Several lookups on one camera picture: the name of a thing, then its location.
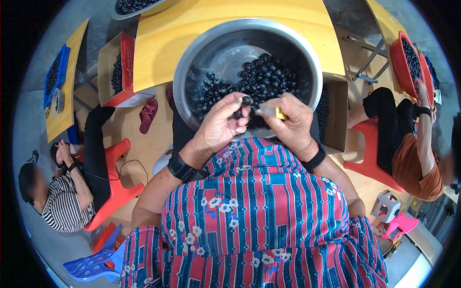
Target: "gray stool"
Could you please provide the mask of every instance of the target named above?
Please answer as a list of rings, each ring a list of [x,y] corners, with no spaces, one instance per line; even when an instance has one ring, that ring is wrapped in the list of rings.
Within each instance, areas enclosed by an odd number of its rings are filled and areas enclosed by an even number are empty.
[[[400,199],[389,190],[379,193],[370,213],[376,219],[389,223],[400,213]]]

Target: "striped shirt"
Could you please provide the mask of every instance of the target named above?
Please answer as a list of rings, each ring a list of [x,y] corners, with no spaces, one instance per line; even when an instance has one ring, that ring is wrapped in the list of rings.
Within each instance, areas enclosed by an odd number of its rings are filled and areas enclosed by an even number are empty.
[[[48,199],[41,217],[55,230],[64,233],[77,232],[95,215],[93,202],[80,209],[77,190],[71,173],[55,178],[48,187]]]
[[[121,288],[387,287],[370,220],[284,146],[240,140],[126,238]]]

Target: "slipper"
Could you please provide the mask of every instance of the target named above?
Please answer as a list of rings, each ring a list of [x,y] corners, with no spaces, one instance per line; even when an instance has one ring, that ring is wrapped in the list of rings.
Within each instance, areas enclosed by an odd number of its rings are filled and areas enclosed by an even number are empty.
[[[165,96],[166,96],[166,100],[168,101],[168,105],[170,105],[170,108],[173,110],[173,106],[174,106],[173,82],[170,82],[166,85]]]
[[[141,119],[141,126],[139,126],[139,132],[146,134],[149,131],[150,124],[152,123],[155,114],[157,114],[158,108],[159,105],[154,97],[149,99],[146,102],[146,104],[144,104],[144,107],[141,109],[141,112],[139,113],[139,118]]]

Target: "orange shirt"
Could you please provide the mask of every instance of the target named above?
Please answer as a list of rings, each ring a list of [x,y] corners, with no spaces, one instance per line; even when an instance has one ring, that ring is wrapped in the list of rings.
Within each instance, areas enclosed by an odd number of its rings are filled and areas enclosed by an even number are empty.
[[[432,150],[435,164],[431,172],[423,178],[421,163],[416,149],[416,139],[411,133],[403,138],[392,158],[392,176],[405,191],[424,201],[435,201],[443,193],[440,158]]]

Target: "red sandal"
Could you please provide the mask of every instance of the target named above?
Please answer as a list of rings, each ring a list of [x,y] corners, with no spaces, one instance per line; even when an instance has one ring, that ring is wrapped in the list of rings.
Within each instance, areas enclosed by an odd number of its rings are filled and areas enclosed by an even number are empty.
[[[154,97],[149,99],[146,102],[146,104],[144,104],[144,107],[141,109],[141,112],[139,113],[139,118],[141,119],[141,126],[139,126],[139,132],[146,134],[149,131],[150,124],[152,124],[155,114],[157,114],[158,108],[159,104],[157,103],[157,100]]]

